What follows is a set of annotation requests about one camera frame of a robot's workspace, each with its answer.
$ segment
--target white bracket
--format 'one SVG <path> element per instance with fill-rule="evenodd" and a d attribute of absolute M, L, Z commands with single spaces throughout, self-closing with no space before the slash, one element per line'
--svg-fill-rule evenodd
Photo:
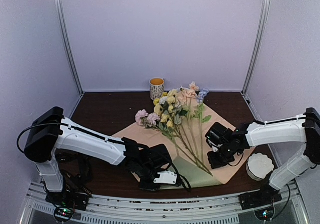
<path fill-rule="evenodd" d="M 177 174 L 170 170 L 161 171 L 158 172 L 158 175 L 160 175 L 159 178 L 155 178 L 153 180 L 154 183 L 158 184 L 176 184 L 177 182 Z"/>

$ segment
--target blue flower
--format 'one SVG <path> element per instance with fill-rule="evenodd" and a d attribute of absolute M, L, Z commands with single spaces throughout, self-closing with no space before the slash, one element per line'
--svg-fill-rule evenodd
<path fill-rule="evenodd" d="M 210 90 L 207 89 L 207 88 L 200 89 L 200 91 L 201 91 L 201 92 L 206 92 L 206 93 L 209 93 L 209 92 L 210 92 Z"/>
<path fill-rule="evenodd" d="M 200 91 L 198 95 L 204 98 L 205 96 L 207 96 L 207 94 L 208 93 L 205 91 Z"/>
<path fill-rule="evenodd" d="M 204 101 L 204 97 L 198 95 L 198 96 L 196 97 L 196 101 L 197 101 L 198 103 L 201 103 L 201 102 Z"/>

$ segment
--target green leaf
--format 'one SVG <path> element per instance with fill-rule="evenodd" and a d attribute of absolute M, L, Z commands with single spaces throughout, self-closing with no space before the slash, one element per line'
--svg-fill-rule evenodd
<path fill-rule="evenodd" d="M 164 130 L 165 127 L 166 127 L 166 126 L 165 126 L 162 122 L 159 123 L 159 129 L 160 129 L 160 130 Z"/>
<path fill-rule="evenodd" d="M 207 115 L 205 118 L 202 119 L 202 123 L 210 121 L 211 117 L 211 115 Z"/>
<path fill-rule="evenodd" d="M 165 110 L 167 110 L 169 108 L 169 103 L 165 101 L 165 103 L 163 104 L 163 107 Z"/>
<path fill-rule="evenodd" d="M 187 114 L 188 114 L 188 110 L 185 110 L 185 109 L 181 110 L 179 113 L 179 115 L 181 116 L 186 116 Z"/>
<path fill-rule="evenodd" d="M 202 102 L 201 104 L 198 105 L 198 110 L 202 112 L 205 109 L 204 107 L 205 107 L 204 103 Z"/>
<path fill-rule="evenodd" d="M 188 105 L 182 105 L 182 108 L 184 109 L 184 110 L 189 110 L 189 106 Z"/>
<path fill-rule="evenodd" d="M 182 106 L 175 108 L 177 112 L 180 112 L 182 110 Z"/>
<path fill-rule="evenodd" d="M 195 116 L 195 118 L 199 118 L 200 117 L 200 111 L 199 110 L 195 110 L 194 116 Z"/>
<path fill-rule="evenodd" d="M 179 115 L 176 115 L 174 117 L 174 122 L 176 125 L 180 125 L 182 123 L 181 117 Z"/>

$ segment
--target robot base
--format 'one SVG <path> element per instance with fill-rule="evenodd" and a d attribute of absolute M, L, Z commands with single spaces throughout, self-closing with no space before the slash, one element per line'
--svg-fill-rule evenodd
<path fill-rule="evenodd" d="M 58 206 L 64 206 L 70 209 L 86 210 L 89 202 L 89 196 L 82 193 L 66 192 L 66 198 L 61 199 L 61 193 L 47 193 L 46 201 Z"/>
<path fill-rule="evenodd" d="M 244 193 L 239 196 L 240 204 L 242 210 L 247 210 L 251 208 L 257 208 L 264 205 L 270 205 L 272 203 L 282 200 L 280 193 L 273 195 L 272 197 L 261 197 L 262 193 L 260 191 Z"/>

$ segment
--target cup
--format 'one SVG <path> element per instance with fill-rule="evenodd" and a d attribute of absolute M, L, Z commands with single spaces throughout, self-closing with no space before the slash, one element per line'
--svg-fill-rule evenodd
<path fill-rule="evenodd" d="M 150 98 L 155 100 L 161 98 L 162 93 L 165 91 L 165 80 L 162 78 L 150 79 Z"/>

